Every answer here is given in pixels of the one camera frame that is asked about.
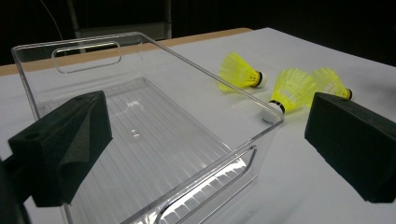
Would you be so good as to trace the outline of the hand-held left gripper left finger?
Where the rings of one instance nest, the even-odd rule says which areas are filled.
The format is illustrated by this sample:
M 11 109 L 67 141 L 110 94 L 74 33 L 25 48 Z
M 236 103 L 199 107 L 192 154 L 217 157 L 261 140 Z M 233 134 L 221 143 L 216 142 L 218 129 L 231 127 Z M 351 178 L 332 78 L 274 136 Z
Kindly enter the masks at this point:
M 8 140 L 7 158 L 17 200 L 38 207 L 71 203 L 112 140 L 106 96 L 76 96 Z

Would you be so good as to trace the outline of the yellow shuttlecock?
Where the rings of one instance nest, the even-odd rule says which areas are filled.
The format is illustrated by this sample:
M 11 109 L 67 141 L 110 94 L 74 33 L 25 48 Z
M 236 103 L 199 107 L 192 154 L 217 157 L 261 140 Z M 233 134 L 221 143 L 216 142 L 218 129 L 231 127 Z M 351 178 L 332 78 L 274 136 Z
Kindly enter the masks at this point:
M 285 69 L 276 77 L 268 105 L 285 115 L 302 106 L 310 107 L 316 90 L 317 83 L 307 72 L 298 68 Z
M 320 67 L 312 71 L 310 76 L 313 78 L 316 88 L 309 94 L 309 102 L 313 101 L 316 92 L 332 94 L 348 100 L 352 99 L 352 90 L 344 85 L 335 70 L 329 67 Z
M 262 88 L 267 83 L 267 75 L 254 69 L 236 52 L 224 57 L 218 76 L 240 89 Z

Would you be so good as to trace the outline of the clear plastic bin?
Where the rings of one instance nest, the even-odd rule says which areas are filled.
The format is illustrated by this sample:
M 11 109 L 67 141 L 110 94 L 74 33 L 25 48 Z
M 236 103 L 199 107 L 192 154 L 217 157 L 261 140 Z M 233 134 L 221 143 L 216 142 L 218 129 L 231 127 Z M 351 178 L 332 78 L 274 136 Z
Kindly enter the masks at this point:
M 63 209 L 66 224 L 198 224 L 257 176 L 282 114 L 141 33 L 17 46 L 41 118 L 106 96 L 112 141 Z

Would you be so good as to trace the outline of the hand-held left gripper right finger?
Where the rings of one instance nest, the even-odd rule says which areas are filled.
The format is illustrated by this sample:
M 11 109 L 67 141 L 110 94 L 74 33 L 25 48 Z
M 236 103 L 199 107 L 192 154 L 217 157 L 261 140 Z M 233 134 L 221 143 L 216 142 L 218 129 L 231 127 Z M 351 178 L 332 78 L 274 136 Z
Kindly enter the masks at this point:
M 317 92 L 304 138 L 370 203 L 396 201 L 396 123 L 355 102 Z

